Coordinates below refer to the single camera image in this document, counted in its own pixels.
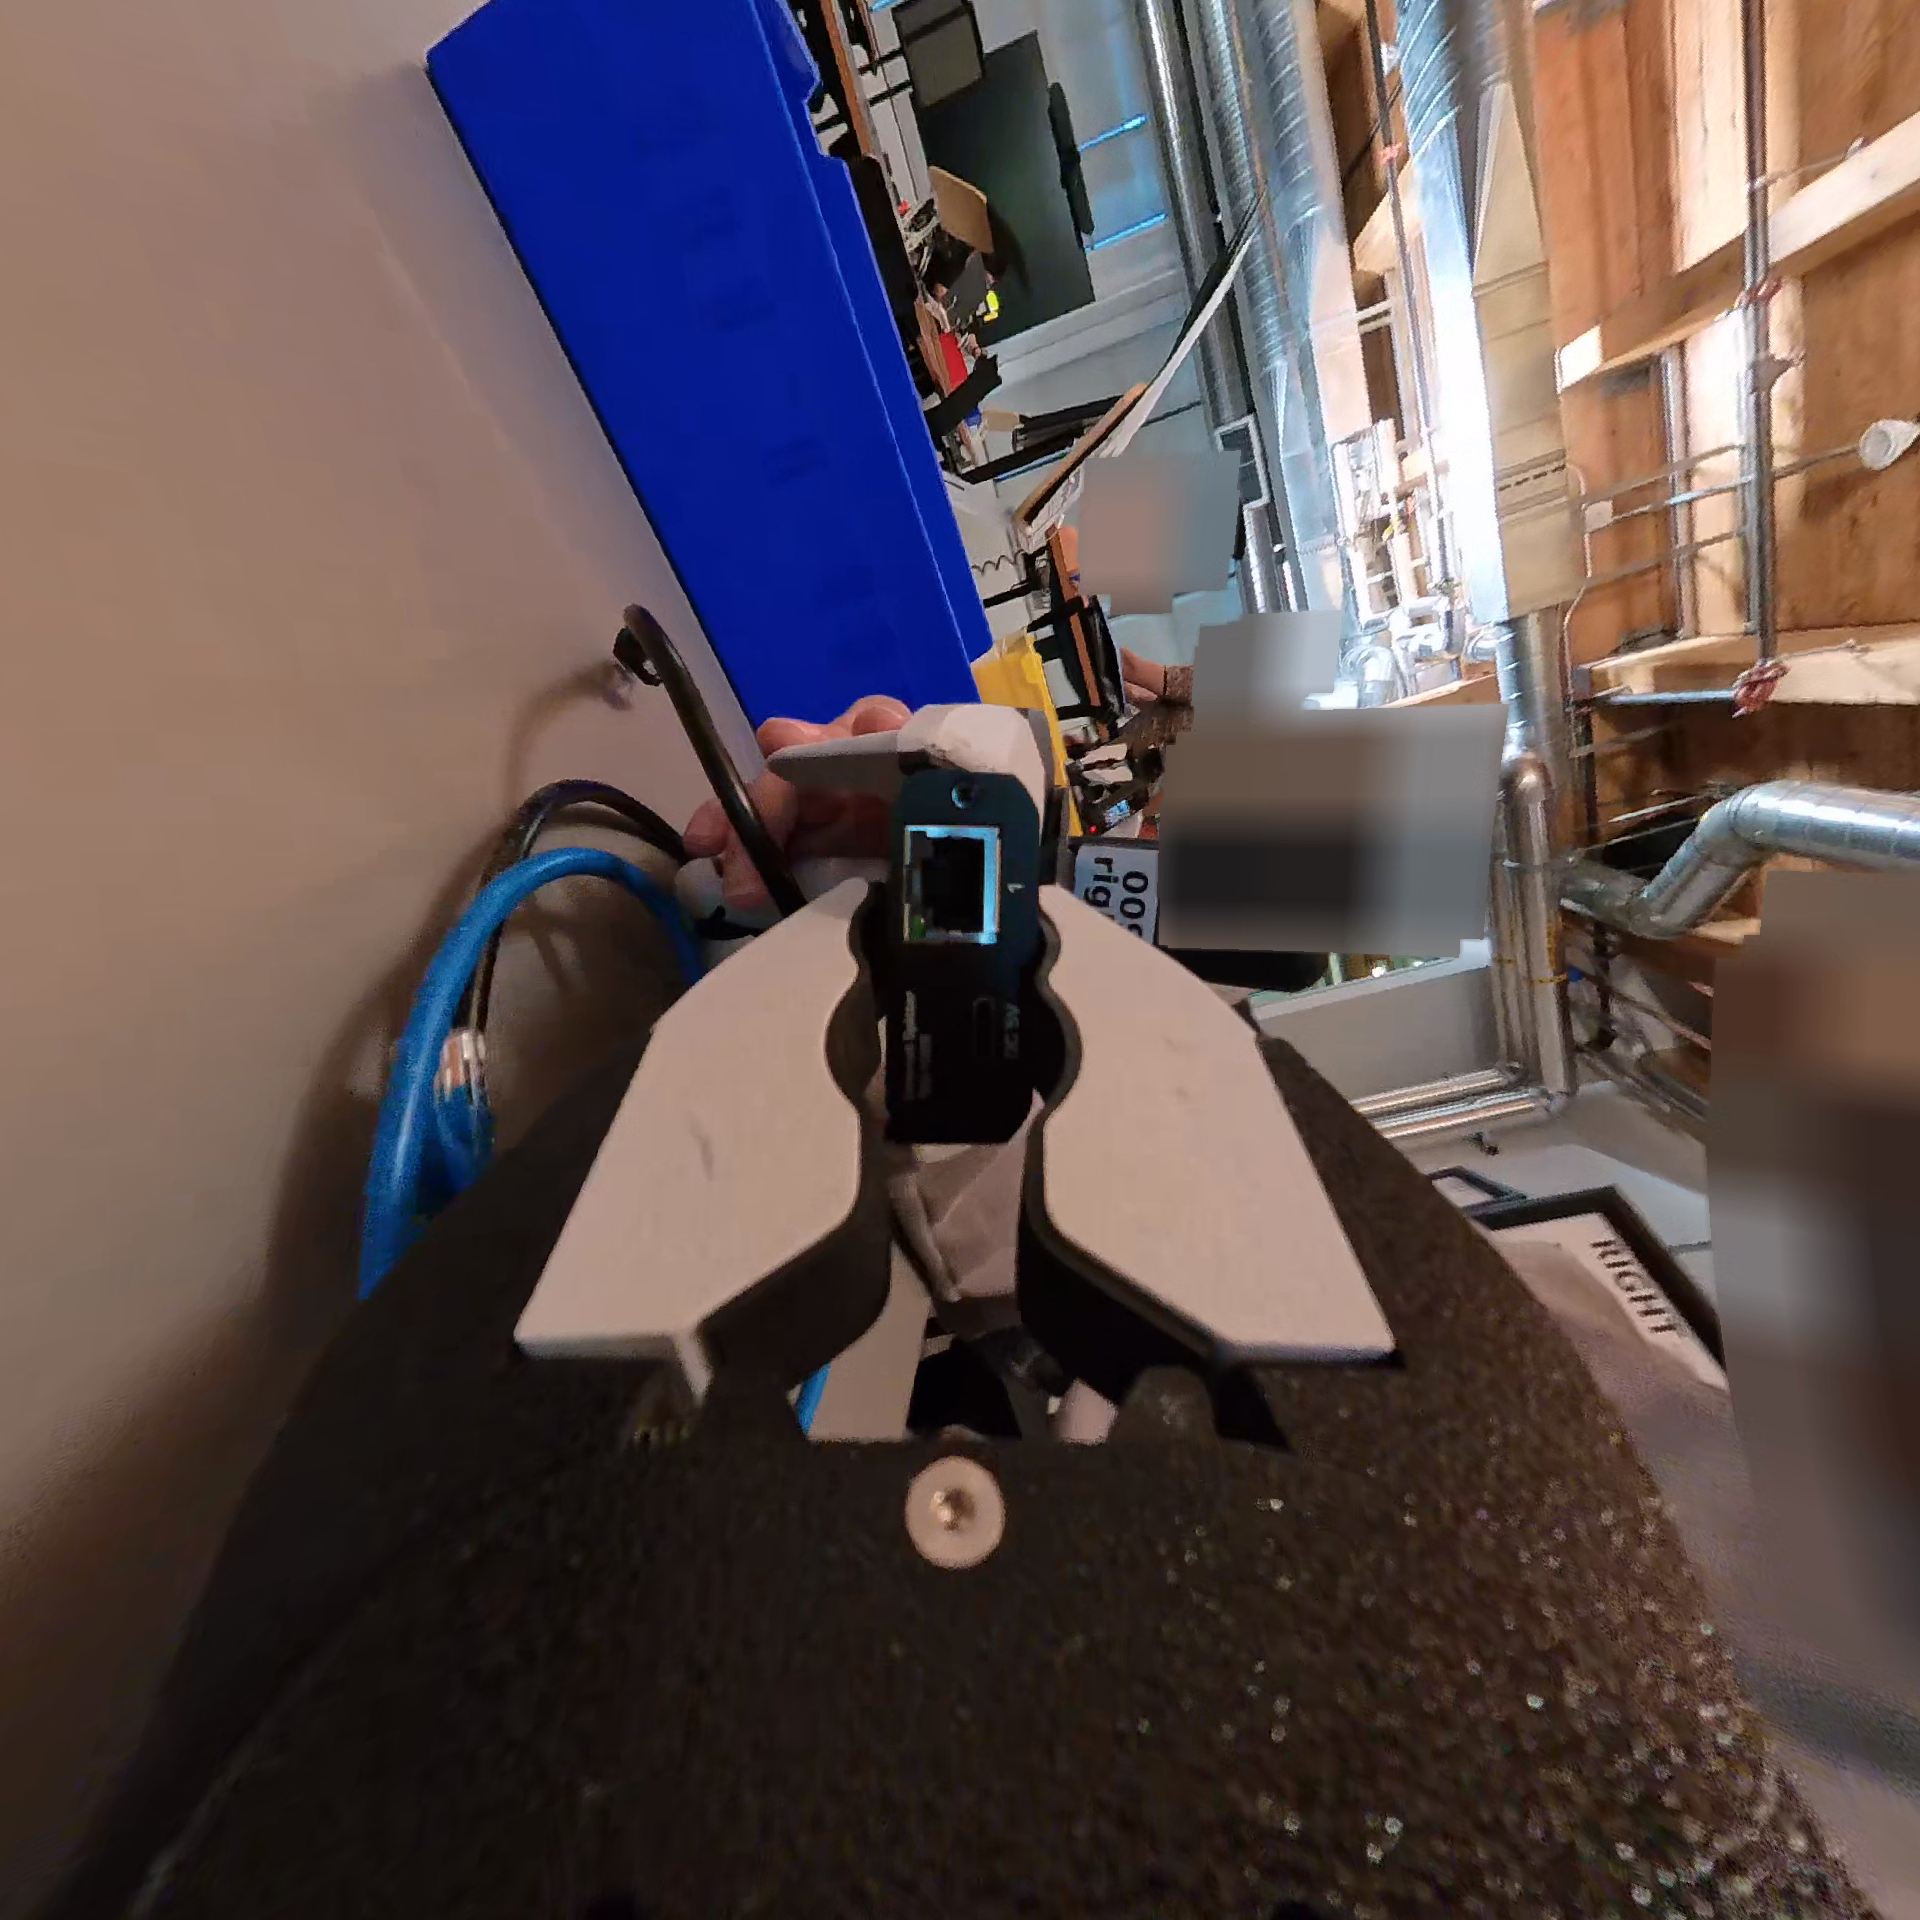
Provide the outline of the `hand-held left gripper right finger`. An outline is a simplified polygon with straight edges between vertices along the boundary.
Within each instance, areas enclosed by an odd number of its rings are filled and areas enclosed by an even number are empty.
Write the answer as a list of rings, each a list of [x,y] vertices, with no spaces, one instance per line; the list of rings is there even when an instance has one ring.
[[[1029,1330],[1065,1364],[1393,1354],[1256,1027],[1068,887],[1039,899],[1068,1047],[1027,1141]]]

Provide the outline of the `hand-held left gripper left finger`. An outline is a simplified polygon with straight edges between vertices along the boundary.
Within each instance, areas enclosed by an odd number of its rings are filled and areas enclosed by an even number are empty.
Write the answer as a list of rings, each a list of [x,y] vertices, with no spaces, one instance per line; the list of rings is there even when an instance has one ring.
[[[660,1015],[515,1339],[643,1358],[690,1394],[799,1387],[889,1300],[870,884],[763,930]]]

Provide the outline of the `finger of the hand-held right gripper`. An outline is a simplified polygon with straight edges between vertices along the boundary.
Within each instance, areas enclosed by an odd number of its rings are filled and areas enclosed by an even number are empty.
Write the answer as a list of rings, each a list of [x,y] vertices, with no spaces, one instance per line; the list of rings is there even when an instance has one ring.
[[[983,703],[929,705],[902,727],[902,774],[1009,774],[1029,792],[1059,784],[1059,754],[1045,712]]]

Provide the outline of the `black network adapter box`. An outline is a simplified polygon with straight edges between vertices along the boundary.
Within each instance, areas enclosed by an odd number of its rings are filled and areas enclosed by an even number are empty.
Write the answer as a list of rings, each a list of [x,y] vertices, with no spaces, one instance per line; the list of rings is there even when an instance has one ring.
[[[1037,1069],[1027,983],[1045,949],[1042,812],[1012,773],[909,773],[867,944],[883,1014],[886,1137],[1000,1145]]]

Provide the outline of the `grey desk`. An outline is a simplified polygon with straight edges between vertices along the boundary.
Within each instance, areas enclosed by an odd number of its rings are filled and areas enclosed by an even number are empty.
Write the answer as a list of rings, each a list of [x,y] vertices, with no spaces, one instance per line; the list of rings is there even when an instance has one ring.
[[[5,4],[5,1683],[146,1668],[500,818],[686,818],[701,631],[425,73],[468,4]]]

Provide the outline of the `person's right hand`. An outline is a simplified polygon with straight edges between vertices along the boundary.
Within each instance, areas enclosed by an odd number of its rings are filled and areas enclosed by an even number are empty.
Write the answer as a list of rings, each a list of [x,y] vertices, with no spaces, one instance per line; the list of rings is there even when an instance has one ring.
[[[776,714],[755,727],[763,754],[829,738],[893,733],[911,720],[911,707],[889,694],[857,700],[832,723]],[[876,794],[839,787],[793,787],[774,767],[750,781],[749,792],[776,845],[793,867],[808,861],[882,861],[889,843],[891,804]],[[726,818],[720,799],[696,808],[682,831],[686,852],[716,866],[717,895],[734,919],[749,921],[774,909],[755,862]]]

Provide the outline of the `yellow plastic bin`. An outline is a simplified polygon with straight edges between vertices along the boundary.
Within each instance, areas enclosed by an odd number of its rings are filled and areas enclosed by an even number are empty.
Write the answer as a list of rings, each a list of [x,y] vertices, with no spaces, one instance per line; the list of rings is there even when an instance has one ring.
[[[1019,707],[1045,718],[1050,749],[1065,749],[1059,710],[1050,689],[1045,658],[1029,631],[1002,634],[995,648],[971,661],[975,687],[983,705]]]

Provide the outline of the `black framed sign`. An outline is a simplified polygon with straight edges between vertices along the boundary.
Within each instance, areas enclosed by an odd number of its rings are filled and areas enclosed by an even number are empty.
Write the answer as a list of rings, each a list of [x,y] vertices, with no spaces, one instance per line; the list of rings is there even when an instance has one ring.
[[[1428,1185],[1504,1251],[1514,1254],[1531,1244],[1571,1256],[1649,1350],[1676,1360],[1716,1393],[1730,1389],[1721,1321],[1713,1295],[1618,1187],[1527,1197],[1463,1163],[1428,1172]]]

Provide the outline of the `blue plastic bin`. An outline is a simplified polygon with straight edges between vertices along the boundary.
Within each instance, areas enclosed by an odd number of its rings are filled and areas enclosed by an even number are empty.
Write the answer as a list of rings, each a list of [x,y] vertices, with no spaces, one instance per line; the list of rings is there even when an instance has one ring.
[[[749,723],[975,703],[992,626],[789,8],[495,3],[428,69]]]

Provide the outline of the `silver metal pipe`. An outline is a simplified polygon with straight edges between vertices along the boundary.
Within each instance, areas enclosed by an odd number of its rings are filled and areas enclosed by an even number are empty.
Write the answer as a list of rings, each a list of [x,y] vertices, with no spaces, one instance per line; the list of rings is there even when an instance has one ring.
[[[1768,781],[1714,802],[1656,876],[1597,858],[1563,866],[1563,909],[1622,932],[1669,940],[1704,925],[1750,870],[1798,856],[1852,870],[1917,867],[1917,794],[1822,781]]]

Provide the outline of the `large silver air duct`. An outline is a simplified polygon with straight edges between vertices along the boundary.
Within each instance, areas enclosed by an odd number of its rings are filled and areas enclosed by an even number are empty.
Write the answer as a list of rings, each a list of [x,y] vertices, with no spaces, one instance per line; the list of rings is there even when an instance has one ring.
[[[1529,146],[1529,4],[1361,8],[1375,77],[1390,260],[1448,634],[1485,639],[1505,718],[1490,867],[1490,1004],[1509,1107],[1576,1092],[1557,809],[1567,797],[1571,604],[1567,437],[1557,395],[1548,259]],[[1213,57],[1219,127],[1241,127],[1267,249],[1261,340],[1296,349],[1313,477],[1336,497],[1336,447],[1359,433],[1366,364],[1352,249],[1316,4],[1236,4]]]

